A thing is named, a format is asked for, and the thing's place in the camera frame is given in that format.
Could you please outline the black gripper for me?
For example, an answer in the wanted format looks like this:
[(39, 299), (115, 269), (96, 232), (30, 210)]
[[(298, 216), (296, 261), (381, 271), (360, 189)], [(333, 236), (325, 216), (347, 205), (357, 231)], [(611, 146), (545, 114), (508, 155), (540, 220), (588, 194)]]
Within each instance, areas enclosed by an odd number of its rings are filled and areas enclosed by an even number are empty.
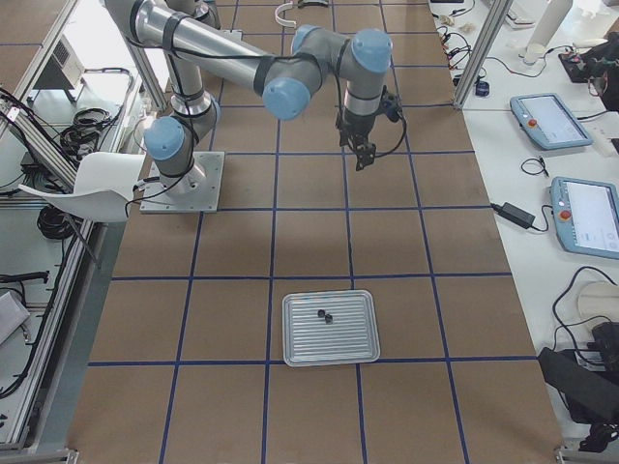
[(340, 147), (348, 147), (356, 156), (356, 171), (374, 163), (376, 146), (369, 141), (376, 115), (359, 115), (345, 108), (338, 114), (336, 127), (339, 131)]

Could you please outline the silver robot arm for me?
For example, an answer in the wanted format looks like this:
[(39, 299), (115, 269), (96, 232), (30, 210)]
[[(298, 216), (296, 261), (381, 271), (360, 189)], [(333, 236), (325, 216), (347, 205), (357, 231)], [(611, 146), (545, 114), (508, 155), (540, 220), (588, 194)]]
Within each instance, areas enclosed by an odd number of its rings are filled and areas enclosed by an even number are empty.
[(166, 0), (165, 3), (172, 10), (187, 14), (193, 19), (215, 29), (221, 29), (221, 19), (215, 1)]
[(397, 97), (385, 84), (393, 43), (377, 29), (352, 37), (315, 25), (301, 26), (291, 53), (278, 56), (219, 30), (215, 12), (197, 15), (191, 1), (106, 1), (112, 20), (137, 47), (159, 48), (171, 73), (173, 114), (157, 120), (145, 132), (147, 154), (160, 181), (175, 195), (192, 191), (204, 179), (193, 151), (218, 121), (201, 74), (211, 73), (250, 88), (277, 119), (298, 117), (325, 78), (345, 79), (338, 90), (336, 127), (339, 143), (357, 158), (359, 170), (373, 164), (376, 147), (369, 134), (377, 116), (401, 118)]

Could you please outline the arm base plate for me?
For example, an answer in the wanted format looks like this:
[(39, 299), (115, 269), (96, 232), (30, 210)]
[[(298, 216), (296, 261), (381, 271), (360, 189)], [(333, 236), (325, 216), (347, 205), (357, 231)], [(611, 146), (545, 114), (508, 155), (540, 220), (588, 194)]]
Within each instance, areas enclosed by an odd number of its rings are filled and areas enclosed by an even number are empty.
[(178, 184), (162, 177), (145, 185), (143, 214), (215, 213), (218, 210), (224, 152), (194, 152), (193, 168)]

